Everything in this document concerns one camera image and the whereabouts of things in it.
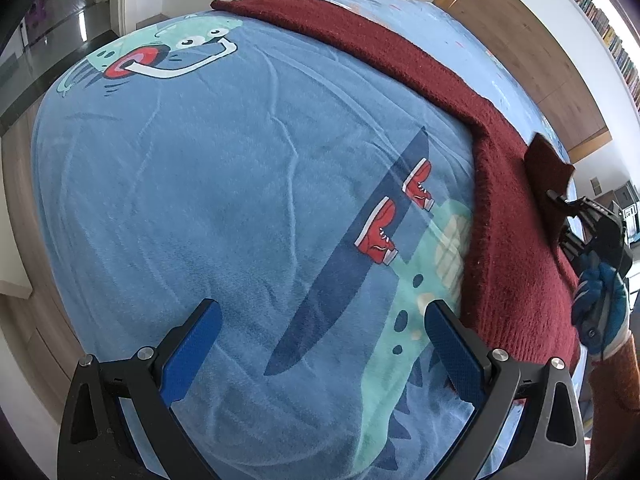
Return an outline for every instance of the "red blanket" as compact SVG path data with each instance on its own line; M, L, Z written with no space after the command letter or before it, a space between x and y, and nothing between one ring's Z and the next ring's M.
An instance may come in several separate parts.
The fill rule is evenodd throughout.
M537 363L559 356L574 368L579 351L570 310L577 280L564 255L548 243L544 211L532 193L536 186L566 190L567 171L559 159L537 152L544 178L536 180L536 171L529 171L530 183L527 146L490 101L413 43L347 9L324 0L215 0L211 7L334 46L465 123L473 137L476 188L460 319L490 348ZM536 155L530 159L527 167L535 169ZM557 175L556 182L549 175Z

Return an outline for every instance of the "screw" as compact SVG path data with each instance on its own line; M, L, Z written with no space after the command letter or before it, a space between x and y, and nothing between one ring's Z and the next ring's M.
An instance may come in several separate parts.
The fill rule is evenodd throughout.
M506 361L509 358L509 354L507 354L506 350L502 348L496 348L491 354L494 356L496 361Z
M138 350L138 359L141 361L146 361L147 359L151 359L154 356L154 349L151 346L143 346L140 350Z
M78 360L78 364L80 366L88 366L91 363L94 362L94 356L92 356L91 354L84 354L79 360Z
M553 359L551 359L551 365L553 368L556 368L558 370L564 370L564 361L562 361L562 359L559 357L554 357Z

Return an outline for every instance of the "gloved hand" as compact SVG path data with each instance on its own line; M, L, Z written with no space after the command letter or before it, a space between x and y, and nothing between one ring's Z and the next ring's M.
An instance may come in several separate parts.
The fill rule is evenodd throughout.
M580 340L587 347L594 360L611 357L631 336L629 330L629 299L625 285L622 283L622 279L616 269L603 262L598 264L597 269L587 268L580 275L571 312L572 325L578 325L600 299L603 286L607 290L612 289L609 320L604 331L603 344L589 346L588 342Z

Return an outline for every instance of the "red shoe print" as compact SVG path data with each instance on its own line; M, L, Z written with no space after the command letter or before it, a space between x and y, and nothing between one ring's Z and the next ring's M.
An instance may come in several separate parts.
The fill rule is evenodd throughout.
M433 207L433 198L431 193L422 187L422 183L427 180L427 177L431 173L431 163L424 158L418 164L416 164L414 170L409 173L409 176L402 184L402 191L411 200L417 203L420 209L431 210Z
M396 204L385 196L369 215L355 241L358 250L377 264L388 265L398 254L396 246L383 231L383 227L391 224L395 214Z

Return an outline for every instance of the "blue gripper pad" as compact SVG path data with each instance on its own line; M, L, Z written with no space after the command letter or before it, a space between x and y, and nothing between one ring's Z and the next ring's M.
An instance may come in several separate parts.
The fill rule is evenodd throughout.
M222 311L212 301L164 365L160 396L169 406L187 394L222 328Z
M460 322L458 324L462 330L466 330ZM427 305L424 312L424 329L460 399L470 402L476 409L481 408L486 397L482 388L482 367L466 346L462 336L440 310L437 301Z

